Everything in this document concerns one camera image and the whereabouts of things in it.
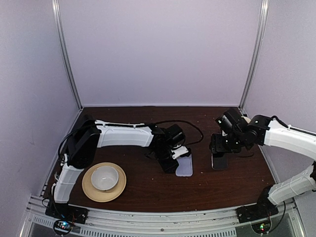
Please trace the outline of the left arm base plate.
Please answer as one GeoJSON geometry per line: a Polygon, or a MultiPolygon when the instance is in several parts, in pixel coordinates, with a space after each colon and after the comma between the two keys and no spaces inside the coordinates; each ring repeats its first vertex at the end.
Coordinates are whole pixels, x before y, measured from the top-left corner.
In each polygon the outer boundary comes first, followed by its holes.
{"type": "Polygon", "coordinates": [[[45,214],[56,219],[85,224],[88,216],[88,209],[71,206],[67,203],[55,203],[50,200],[45,214]]]}

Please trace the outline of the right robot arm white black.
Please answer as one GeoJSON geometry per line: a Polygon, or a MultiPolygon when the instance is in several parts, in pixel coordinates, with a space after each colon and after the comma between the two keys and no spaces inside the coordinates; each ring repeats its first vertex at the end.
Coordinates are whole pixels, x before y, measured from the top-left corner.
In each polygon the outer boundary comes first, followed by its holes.
{"type": "MultiPolygon", "coordinates": [[[[277,116],[256,115],[248,118],[228,109],[216,123],[221,132],[213,133],[209,148],[213,169],[227,168],[227,154],[250,150],[254,145],[278,147],[311,159],[316,158],[315,133],[287,125],[277,116]]],[[[249,222],[278,214],[277,205],[316,189],[316,165],[286,181],[265,187],[257,202],[236,209],[239,222],[249,222]]]]}

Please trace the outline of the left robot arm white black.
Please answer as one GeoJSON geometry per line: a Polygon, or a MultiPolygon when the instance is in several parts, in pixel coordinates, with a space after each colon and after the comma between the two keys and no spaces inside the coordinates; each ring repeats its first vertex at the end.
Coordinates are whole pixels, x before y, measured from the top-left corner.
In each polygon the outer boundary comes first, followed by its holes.
{"type": "Polygon", "coordinates": [[[110,123],[88,119],[78,123],[64,137],[58,148],[61,172],[52,187],[51,210],[60,219],[71,215],[66,205],[79,175],[94,161],[98,148],[107,146],[138,146],[148,148],[165,173],[173,173],[179,166],[177,159],[190,155],[182,143],[185,134],[176,124],[161,128],[155,123],[110,123]]]}

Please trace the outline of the lavender phone case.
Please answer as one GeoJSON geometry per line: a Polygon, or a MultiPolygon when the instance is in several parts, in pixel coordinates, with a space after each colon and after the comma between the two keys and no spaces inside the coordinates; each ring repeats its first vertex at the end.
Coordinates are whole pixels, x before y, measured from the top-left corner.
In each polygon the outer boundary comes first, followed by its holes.
{"type": "Polygon", "coordinates": [[[192,155],[177,158],[176,161],[179,164],[175,171],[177,177],[191,177],[193,175],[192,155]]]}

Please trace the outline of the black smartphone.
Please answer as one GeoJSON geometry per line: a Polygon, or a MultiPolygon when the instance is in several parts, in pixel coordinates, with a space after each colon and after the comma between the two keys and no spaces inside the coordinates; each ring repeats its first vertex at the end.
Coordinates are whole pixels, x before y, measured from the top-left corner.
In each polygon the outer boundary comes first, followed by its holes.
{"type": "Polygon", "coordinates": [[[213,153],[211,160],[212,168],[214,170],[227,169],[228,167],[227,156],[225,153],[213,153]]]}

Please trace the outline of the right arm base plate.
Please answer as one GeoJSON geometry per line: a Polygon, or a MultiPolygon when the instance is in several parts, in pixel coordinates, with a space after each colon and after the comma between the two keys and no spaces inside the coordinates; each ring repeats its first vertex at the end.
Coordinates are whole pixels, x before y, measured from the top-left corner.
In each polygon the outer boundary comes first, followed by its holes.
{"type": "Polygon", "coordinates": [[[253,222],[278,214],[278,208],[274,205],[253,204],[241,206],[236,209],[239,223],[253,222]]]}

